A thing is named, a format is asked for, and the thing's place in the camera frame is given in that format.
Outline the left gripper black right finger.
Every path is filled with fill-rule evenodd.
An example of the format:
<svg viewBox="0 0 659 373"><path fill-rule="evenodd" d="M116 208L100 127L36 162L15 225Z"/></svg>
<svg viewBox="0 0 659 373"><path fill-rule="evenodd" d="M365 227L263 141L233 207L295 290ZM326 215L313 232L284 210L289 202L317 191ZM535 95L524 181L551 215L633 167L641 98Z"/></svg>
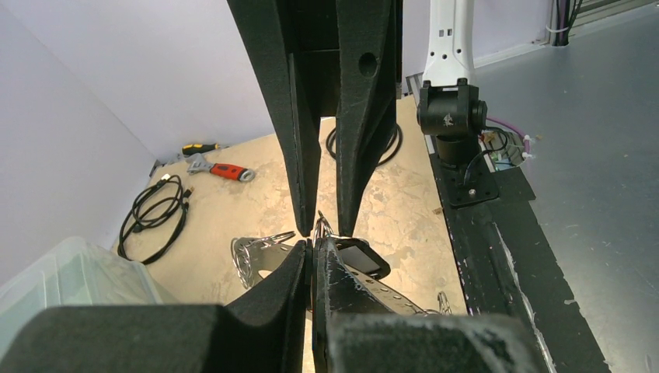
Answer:
<svg viewBox="0 0 659 373"><path fill-rule="evenodd" d="M332 238L315 242L312 350L318 372L544 372L506 315L400 315L358 283Z"/></svg>

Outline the keys with black tag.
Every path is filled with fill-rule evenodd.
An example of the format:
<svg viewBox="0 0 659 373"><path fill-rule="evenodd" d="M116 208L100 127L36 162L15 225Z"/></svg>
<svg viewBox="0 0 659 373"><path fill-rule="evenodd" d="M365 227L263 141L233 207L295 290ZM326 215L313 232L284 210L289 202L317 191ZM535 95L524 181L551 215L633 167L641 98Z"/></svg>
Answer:
<svg viewBox="0 0 659 373"><path fill-rule="evenodd" d="M368 241L339 235L333 231L329 221L321 211L318 211L318 216L313 230L313 242L320 239L333 240L338 255L344 264L374 280L381 280L390 275L390 265L375 252Z"/></svg>

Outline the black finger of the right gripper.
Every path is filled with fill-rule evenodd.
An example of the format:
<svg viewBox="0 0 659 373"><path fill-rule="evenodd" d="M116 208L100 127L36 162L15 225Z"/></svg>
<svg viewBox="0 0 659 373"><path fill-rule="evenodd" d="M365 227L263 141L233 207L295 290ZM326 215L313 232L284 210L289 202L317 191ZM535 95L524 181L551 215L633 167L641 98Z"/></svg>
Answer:
<svg viewBox="0 0 659 373"><path fill-rule="evenodd" d="M399 3L336 4L340 102L336 117L339 232L354 233L361 199L396 124Z"/></svg>
<svg viewBox="0 0 659 373"><path fill-rule="evenodd" d="M319 181L319 117L312 115L287 1L228 4L253 67L288 177L299 233L310 236Z"/></svg>

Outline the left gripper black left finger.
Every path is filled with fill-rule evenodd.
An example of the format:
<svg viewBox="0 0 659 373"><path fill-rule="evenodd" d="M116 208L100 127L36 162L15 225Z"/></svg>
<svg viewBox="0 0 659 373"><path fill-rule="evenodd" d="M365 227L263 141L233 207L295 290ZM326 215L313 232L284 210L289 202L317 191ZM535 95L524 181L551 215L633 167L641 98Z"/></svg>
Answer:
<svg viewBox="0 0 659 373"><path fill-rule="evenodd" d="M228 305L60 306L32 318L3 372L300 372L306 242Z"/></svg>

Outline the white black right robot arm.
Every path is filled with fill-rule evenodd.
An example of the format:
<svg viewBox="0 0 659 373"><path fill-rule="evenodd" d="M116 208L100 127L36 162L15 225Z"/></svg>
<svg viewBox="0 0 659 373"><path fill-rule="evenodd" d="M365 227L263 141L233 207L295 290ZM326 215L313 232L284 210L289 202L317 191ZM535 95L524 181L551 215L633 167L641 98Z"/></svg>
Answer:
<svg viewBox="0 0 659 373"><path fill-rule="evenodd" d="M335 126L341 235L354 232L361 198L396 125L402 78L400 1L231 1L279 141L297 230L316 216L320 122ZM473 78L472 1L433 1L417 119L441 159L470 170L486 104Z"/></svg>

